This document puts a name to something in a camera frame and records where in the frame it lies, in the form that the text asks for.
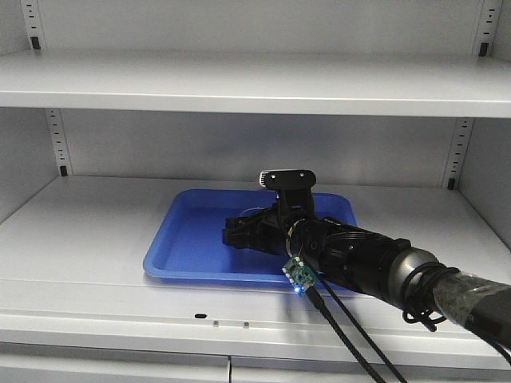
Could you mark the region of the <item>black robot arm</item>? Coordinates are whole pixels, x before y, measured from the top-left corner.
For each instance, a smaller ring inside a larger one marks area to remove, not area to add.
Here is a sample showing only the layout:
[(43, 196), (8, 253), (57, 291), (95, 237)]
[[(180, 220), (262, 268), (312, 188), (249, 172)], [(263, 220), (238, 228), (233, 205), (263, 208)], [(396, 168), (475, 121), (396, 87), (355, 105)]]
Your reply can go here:
[(252, 215), (228, 218), (224, 244), (301, 258), (327, 280), (402, 310), (435, 331), (448, 319), (490, 344), (510, 347), (510, 287), (447, 267), (407, 239), (319, 218), (310, 191), (278, 191)]

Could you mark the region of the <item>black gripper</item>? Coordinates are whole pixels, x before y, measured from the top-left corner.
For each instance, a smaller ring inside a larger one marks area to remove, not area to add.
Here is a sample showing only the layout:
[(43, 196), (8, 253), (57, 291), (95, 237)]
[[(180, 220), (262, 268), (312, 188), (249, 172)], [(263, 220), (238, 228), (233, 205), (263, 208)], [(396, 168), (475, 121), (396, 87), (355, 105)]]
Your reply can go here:
[(227, 218), (222, 232), (224, 245), (273, 255), (287, 253), (289, 230), (301, 220), (316, 219), (310, 188), (277, 190), (271, 207), (244, 217)]

